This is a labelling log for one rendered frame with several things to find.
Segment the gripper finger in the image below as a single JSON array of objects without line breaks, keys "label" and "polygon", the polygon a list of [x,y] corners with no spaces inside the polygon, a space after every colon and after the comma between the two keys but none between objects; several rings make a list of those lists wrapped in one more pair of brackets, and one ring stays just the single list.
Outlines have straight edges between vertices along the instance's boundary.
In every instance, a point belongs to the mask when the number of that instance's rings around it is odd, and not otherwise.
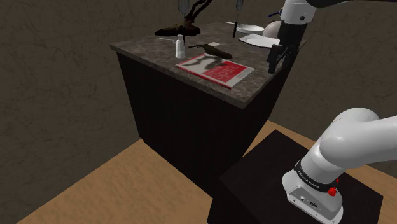
[{"label": "gripper finger", "polygon": [[283,71],[290,71],[293,67],[295,59],[299,52],[299,46],[289,46],[286,49],[286,53],[284,54],[284,60],[282,62],[281,69]]},{"label": "gripper finger", "polygon": [[277,60],[278,60],[280,51],[281,51],[280,46],[272,46],[270,49],[270,52],[269,52],[268,58],[267,58],[269,74],[275,73],[275,69],[278,64]]}]

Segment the grey rounded bowl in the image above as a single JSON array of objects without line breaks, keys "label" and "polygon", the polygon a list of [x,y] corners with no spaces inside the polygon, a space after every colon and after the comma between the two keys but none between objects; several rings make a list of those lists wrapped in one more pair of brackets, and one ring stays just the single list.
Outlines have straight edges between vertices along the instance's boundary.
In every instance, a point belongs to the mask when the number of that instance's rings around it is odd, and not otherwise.
[{"label": "grey rounded bowl", "polygon": [[282,22],[280,20],[269,23],[266,28],[264,28],[262,36],[277,39],[281,24]]}]

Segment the square white plate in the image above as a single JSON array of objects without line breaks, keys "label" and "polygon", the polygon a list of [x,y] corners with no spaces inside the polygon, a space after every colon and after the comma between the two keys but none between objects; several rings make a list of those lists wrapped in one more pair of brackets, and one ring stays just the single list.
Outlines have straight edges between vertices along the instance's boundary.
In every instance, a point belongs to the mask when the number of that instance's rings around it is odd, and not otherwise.
[{"label": "square white plate", "polygon": [[273,45],[278,45],[280,43],[279,39],[269,38],[258,34],[249,34],[239,38],[239,41],[262,48],[271,48]]}]

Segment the round white plate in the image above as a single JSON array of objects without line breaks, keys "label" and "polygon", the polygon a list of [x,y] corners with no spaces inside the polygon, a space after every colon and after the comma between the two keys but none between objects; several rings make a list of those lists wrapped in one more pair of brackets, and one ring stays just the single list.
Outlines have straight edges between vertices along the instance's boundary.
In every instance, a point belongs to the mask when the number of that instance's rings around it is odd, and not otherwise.
[{"label": "round white plate", "polygon": [[262,35],[265,29],[257,25],[238,24],[236,30],[244,34]]}]

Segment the red and white book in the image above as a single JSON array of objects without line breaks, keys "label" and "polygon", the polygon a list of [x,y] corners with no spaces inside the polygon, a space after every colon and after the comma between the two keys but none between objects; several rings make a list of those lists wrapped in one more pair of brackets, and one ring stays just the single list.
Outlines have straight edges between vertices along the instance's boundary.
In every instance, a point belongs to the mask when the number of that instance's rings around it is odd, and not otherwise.
[{"label": "red and white book", "polygon": [[254,68],[203,53],[176,64],[176,67],[207,81],[231,89],[254,71]]}]

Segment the dark olive kitchen tool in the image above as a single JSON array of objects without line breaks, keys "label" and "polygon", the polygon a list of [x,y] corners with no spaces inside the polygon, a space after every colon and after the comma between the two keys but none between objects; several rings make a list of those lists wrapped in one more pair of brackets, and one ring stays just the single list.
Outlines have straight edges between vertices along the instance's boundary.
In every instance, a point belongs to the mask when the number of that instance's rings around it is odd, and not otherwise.
[{"label": "dark olive kitchen tool", "polygon": [[222,50],[217,49],[215,46],[211,46],[209,44],[203,44],[203,45],[193,45],[189,46],[189,48],[203,48],[205,53],[213,56],[220,57],[222,59],[232,59],[232,55],[229,53],[226,53]]}]

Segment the small white bottle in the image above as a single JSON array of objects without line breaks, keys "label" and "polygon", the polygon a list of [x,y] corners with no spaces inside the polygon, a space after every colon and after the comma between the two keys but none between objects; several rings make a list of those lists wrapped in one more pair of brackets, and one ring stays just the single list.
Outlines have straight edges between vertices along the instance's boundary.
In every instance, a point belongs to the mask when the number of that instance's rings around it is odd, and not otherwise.
[{"label": "small white bottle", "polygon": [[178,34],[176,40],[176,50],[175,50],[175,57],[178,59],[183,59],[185,58],[186,55],[185,42],[183,38],[184,36],[182,34]]}]

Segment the dark branch sculpture on base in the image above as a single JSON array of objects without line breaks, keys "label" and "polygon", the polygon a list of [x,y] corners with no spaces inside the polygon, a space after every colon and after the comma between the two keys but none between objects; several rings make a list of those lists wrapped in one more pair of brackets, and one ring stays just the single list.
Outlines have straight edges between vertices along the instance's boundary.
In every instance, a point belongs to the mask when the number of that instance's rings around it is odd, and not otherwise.
[{"label": "dark branch sculpture on base", "polygon": [[196,36],[201,33],[199,27],[194,26],[194,22],[199,13],[204,10],[212,0],[198,0],[190,9],[190,12],[184,16],[184,20],[180,23],[174,24],[170,27],[159,29],[155,32],[156,36],[177,36],[182,34],[184,36]]}]

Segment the dark kitchen island cabinet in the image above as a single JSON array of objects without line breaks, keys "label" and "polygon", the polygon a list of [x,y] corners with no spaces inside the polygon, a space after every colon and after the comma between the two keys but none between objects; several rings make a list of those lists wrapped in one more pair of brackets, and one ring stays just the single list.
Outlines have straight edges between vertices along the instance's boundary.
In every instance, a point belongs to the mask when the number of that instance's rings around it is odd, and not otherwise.
[{"label": "dark kitchen island cabinet", "polygon": [[290,71],[282,61],[268,73],[269,49],[232,37],[230,25],[211,23],[187,38],[186,56],[219,43],[236,63],[254,68],[228,89],[176,67],[175,46],[158,36],[113,43],[140,138],[208,195],[245,154],[268,120]]}]

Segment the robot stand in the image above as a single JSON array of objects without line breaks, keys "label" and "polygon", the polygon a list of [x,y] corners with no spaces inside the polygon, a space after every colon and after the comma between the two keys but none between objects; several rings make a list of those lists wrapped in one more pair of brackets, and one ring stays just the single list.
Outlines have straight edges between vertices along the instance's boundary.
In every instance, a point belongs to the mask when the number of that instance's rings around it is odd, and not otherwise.
[{"label": "robot stand", "polygon": [[[291,204],[282,176],[308,152],[275,130],[219,178],[208,224],[321,224]],[[338,192],[344,213],[339,224],[378,224],[383,196],[343,173]]]}]

